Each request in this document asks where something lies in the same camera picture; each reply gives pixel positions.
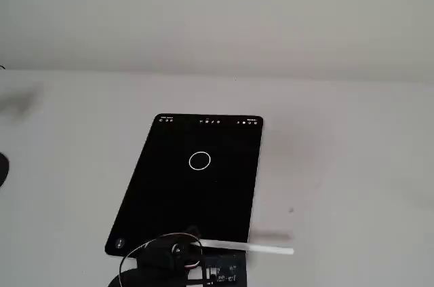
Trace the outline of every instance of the tablet screen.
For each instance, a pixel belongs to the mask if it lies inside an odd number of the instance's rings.
[[[261,136],[253,115],[156,116],[106,252],[192,226],[203,239],[247,242]]]

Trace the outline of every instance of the white stylus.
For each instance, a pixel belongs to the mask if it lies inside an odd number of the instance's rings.
[[[201,240],[201,243],[202,246],[207,248],[226,248],[229,250],[263,252],[263,253],[284,254],[284,255],[294,254],[293,248],[282,248],[278,246],[265,246],[265,245],[250,244],[250,243],[227,242],[227,241],[217,241],[217,240]]]

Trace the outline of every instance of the white table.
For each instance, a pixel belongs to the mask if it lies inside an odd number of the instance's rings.
[[[250,287],[432,286],[433,101],[432,85],[0,71],[2,286],[108,285],[104,244],[162,112],[264,117],[252,231],[295,255],[251,254]]]

